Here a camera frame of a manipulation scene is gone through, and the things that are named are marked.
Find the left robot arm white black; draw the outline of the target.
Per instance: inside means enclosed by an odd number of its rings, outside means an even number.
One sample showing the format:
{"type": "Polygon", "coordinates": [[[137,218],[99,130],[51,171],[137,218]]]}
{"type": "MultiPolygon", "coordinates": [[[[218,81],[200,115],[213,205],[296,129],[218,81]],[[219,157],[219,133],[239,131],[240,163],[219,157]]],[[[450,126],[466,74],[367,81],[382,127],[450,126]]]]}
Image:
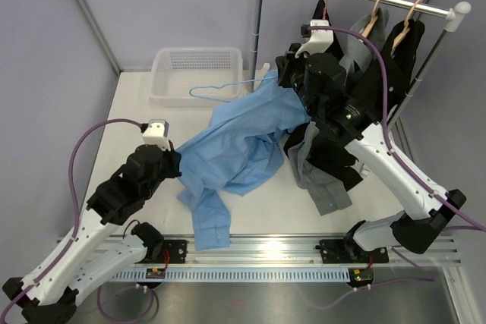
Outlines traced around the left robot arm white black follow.
{"type": "Polygon", "coordinates": [[[82,209],[78,225],[38,268],[8,279],[2,290],[28,323],[67,323],[77,308],[113,276],[137,263],[168,259],[162,234],[148,222],[92,262],[91,253],[144,207],[165,179],[181,176],[173,148],[141,145],[82,209]]]}

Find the light blue shirt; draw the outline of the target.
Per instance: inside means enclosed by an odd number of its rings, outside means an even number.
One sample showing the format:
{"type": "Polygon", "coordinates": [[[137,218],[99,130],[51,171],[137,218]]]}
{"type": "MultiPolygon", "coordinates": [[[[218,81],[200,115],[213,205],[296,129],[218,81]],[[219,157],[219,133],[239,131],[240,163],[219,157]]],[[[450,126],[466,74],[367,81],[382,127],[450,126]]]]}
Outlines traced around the light blue shirt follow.
{"type": "Polygon", "coordinates": [[[215,107],[208,126],[178,148],[178,200],[191,211],[197,250],[229,247],[231,215],[219,191],[243,197],[271,179],[283,164],[285,132],[308,121],[295,92],[270,70],[256,91],[215,107]]]}

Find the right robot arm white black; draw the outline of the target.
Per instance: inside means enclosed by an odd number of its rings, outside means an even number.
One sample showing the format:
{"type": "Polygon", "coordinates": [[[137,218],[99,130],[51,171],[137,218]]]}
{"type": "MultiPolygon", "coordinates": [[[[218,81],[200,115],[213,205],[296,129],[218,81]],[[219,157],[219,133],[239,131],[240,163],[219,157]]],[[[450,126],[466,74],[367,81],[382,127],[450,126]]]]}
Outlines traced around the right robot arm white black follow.
{"type": "Polygon", "coordinates": [[[371,66],[373,81],[354,89],[346,86],[345,69],[329,52],[303,58],[293,46],[276,65],[278,84],[294,90],[311,117],[291,133],[284,151],[318,211],[325,215],[349,205],[346,192],[361,182],[356,162],[369,168],[402,207],[394,215],[357,222],[341,241],[320,242],[321,253],[355,262],[394,245],[424,253],[466,198],[434,183],[387,136],[380,65],[371,66]]]}

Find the blue wire hanger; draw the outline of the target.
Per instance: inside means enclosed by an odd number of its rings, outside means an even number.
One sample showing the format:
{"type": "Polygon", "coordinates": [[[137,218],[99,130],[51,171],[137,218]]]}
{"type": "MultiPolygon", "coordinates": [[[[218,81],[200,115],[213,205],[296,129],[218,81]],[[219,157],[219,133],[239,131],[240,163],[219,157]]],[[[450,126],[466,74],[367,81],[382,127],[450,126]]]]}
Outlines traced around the blue wire hanger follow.
{"type": "Polygon", "coordinates": [[[212,107],[225,104],[261,104],[273,98],[278,86],[275,76],[229,83],[198,85],[188,91],[188,106],[212,107]]]}

